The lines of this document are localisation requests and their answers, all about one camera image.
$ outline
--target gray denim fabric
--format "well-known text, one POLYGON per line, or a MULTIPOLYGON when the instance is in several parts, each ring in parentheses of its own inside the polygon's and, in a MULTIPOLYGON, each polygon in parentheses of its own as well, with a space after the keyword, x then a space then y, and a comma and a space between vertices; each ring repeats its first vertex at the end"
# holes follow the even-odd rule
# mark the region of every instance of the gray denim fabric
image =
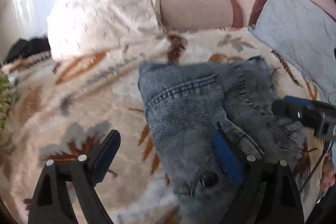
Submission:
POLYGON ((267 162, 284 159, 293 169, 301 157, 301 124, 275 117, 270 69, 262 58, 196 65, 141 63, 139 90, 155 148, 192 223, 218 223, 237 187, 217 161, 212 137, 219 122, 246 154, 267 162), (217 174, 204 187, 200 177, 217 174))

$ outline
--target denim seam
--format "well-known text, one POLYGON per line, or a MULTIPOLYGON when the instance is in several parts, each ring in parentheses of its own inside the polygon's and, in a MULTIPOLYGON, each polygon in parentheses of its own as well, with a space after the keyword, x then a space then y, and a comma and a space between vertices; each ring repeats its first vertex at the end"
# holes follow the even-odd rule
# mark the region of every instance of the denim seam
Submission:
POLYGON ((165 100, 168 97, 172 97, 175 94, 182 93, 182 92, 187 91, 187 90, 192 90, 192 89, 195 89, 195 88, 199 88, 199 87, 202 87, 202 86, 205 86, 205 85, 215 83, 216 82, 216 76, 217 75, 211 75, 211 76, 208 76, 208 77, 199 78, 199 79, 196 79, 196 80, 192 80, 192 81, 188 81, 188 82, 184 82, 182 84, 172 86, 172 87, 162 91, 157 96, 153 97, 147 103, 146 108, 147 109, 152 108, 155 105, 157 105, 158 103, 160 103, 162 100, 165 100))

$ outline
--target black cloth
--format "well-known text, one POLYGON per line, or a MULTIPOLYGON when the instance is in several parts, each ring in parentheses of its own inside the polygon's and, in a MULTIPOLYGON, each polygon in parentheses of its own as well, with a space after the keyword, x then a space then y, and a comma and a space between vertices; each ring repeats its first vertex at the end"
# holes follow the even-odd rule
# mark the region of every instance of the black cloth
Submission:
POLYGON ((4 64, 11 63, 19 57, 27 58, 31 55, 49 50, 50 45, 47 37, 33 38, 30 41, 20 38, 9 50, 4 64))

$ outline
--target blue gripper pad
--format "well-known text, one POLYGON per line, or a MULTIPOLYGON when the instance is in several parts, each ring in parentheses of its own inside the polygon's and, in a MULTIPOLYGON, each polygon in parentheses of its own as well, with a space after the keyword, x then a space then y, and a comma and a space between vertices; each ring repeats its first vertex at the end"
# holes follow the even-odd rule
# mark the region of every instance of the blue gripper pad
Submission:
POLYGON ((244 182, 241 162, 235 157, 222 135, 217 130, 213 135, 213 146, 224 173, 230 182, 240 186, 244 182))

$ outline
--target gray sheet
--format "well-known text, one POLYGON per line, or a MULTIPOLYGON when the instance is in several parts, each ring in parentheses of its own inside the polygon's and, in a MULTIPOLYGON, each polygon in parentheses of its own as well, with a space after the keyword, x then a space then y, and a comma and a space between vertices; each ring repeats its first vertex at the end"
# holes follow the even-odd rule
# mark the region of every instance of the gray sheet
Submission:
POLYGON ((336 104, 336 22, 324 10, 310 0, 268 0, 250 31, 336 104))

